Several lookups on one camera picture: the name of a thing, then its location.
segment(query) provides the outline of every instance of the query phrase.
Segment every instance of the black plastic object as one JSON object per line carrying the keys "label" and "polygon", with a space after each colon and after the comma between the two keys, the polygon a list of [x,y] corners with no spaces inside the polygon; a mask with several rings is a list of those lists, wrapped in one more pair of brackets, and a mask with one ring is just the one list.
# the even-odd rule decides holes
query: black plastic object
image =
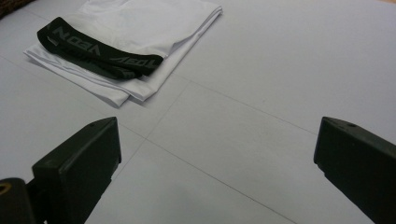
{"label": "black plastic object", "polygon": [[0,223],[35,224],[35,215],[22,179],[0,180]]}
{"label": "black plastic object", "polygon": [[320,124],[314,162],[377,224],[396,223],[396,146],[332,118]]}
{"label": "black plastic object", "polygon": [[85,223],[120,161],[117,119],[85,126],[33,166],[28,185],[17,178],[0,182],[0,223]]}

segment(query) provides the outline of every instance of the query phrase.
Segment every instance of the white table surface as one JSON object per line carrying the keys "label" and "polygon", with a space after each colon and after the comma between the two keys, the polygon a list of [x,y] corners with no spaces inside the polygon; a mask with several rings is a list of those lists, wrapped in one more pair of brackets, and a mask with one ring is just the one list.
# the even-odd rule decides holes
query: white table surface
{"label": "white table surface", "polygon": [[0,20],[0,178],[117,117],[123,162],[87,223],[373,223],[313,163],[320,120],[396,143],[396,4],[211,0],[224,14],[145,103],[114,108],[23,50],[84,0]]}

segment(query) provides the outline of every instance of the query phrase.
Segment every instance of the white folded fabric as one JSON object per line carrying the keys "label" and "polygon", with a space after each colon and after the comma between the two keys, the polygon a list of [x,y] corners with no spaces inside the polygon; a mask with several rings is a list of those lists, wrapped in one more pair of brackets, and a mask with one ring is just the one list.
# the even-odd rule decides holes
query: white folded fabric
{"label": "white folded fabric", "polygon": [[46,51],[37,43],[24,53],[99,98],[121,106],[129,96],[145,101],[155,93],[222,12],[199,0],[89,0],[63,17],[73,28],[113,48],[164,57],[149,77],[115,80],[98,76]]}

